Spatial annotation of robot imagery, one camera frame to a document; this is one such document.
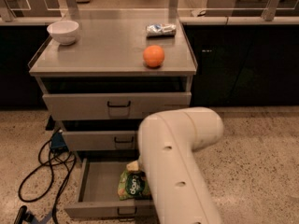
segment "orange ball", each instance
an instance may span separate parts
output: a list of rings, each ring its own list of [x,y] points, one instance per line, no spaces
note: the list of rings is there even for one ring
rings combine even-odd
[[[164,61],[164,50],[160,46],[152,45],[144,49],[143,60],[149,67],[157,67]]]

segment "terrazzo floor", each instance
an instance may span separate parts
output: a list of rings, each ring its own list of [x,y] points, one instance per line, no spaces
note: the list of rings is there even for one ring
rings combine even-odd
[[[217,107],[224,136],[214,146],[194,153],[224,224],[299,223],[299,107]],[[56,168],[52,190],[36,203],[18,198],[22,180],[38,166],[37,155],[51,137],[45,131],[46,110],[0,111],[0,223],[14,223],[27,205],[35,223],[53,223],[50,211],[65,170]],[[59,223],[119,223],[118,220],[73,220],[64,206],[75,200],[77,165],[58,202]],[[50,172],[41,170],[24,186],[34,198],[45,190]],[[155,217],[122,223],[158,223]]]

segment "drawer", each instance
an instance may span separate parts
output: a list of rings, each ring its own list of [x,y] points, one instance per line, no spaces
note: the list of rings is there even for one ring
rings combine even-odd
[[[76,200],[65,212],[72,218],[156,215],[153,200],[120,201],[118,185],[128,162],[84,159]]]
[[[135,131],[63,132],[70,151],[130,150],[137,147]]]
[[[55,120],[143,119],[151,113],[190,104],[190,92],[45,94]]]

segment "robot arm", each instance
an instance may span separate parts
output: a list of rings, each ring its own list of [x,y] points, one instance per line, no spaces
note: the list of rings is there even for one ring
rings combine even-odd
[[[164,111],[142,121],[139,161],[162,224],[221,223],[192,152],[222,134],[221,118],[203,107]]]

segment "power cord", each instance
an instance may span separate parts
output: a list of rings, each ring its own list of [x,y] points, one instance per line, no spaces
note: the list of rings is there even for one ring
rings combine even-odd
[[[68,150],[64,150],[64,151],[59,150],[59,151],[56,152],[56,151],[50,149],[52,138],[59,131],[60,131],[60,129],[55,131],[54,134],[51,136],[50,140],[47,141],[42,146],[42,148],[39,150],[38,162],[40,163],[40,165],[38,167],[36,167],[34,169],[34,171],[32,171],[28,176],[26,176],[23,179],[23,181],[21,182],[21,184],[19,186],[19,190],[18,190],[18,196],[19,196],[20,200],[25,202],[25,203],[33,203],[33,202],[36,202],[36,201],[42,199],[50,191],[50,189],[52,188],[52,185],[54,183],[54,169],[53,169],[53,167],[58,166],[58,165],[63,165],[65,167],[66,171],[67,171],[67,175],[65,176],[62,185],[59,187],[59,190],[58,190],[57,195],[55,197],[54,205],[52,207],[52,219],[53,219],[55,224],[58,224],[58,219],[57,219],[57,215],[56,215],[57,214],[57,203],[59,201],[60,196],[64,192],[64,189],[65,189],[65,187],[67,185],[67,182],[69,180],[69,176],[71,175],[71,173],[72,173],[72,171],[75,167],[75,164],[76,164],[76,156],[72,152],[69,152]],[[48,160],[47,161],[42,161],[41,160],[41,155],[42,155],[42,153],[43,153],[46,146],[49,146]],[[27,180],[32,175],[34,175],[39,169],[44,168],[44,167],[49,167],[50,168],[51,177],[50,177],[50,183],[49,183],[48,188],[46,189],[46,191],[44,193],[42,193],[40,196],[38,196],[34,199],[24,199],[21,195],[21,190],[22,190],[23,185],[27,182]]]

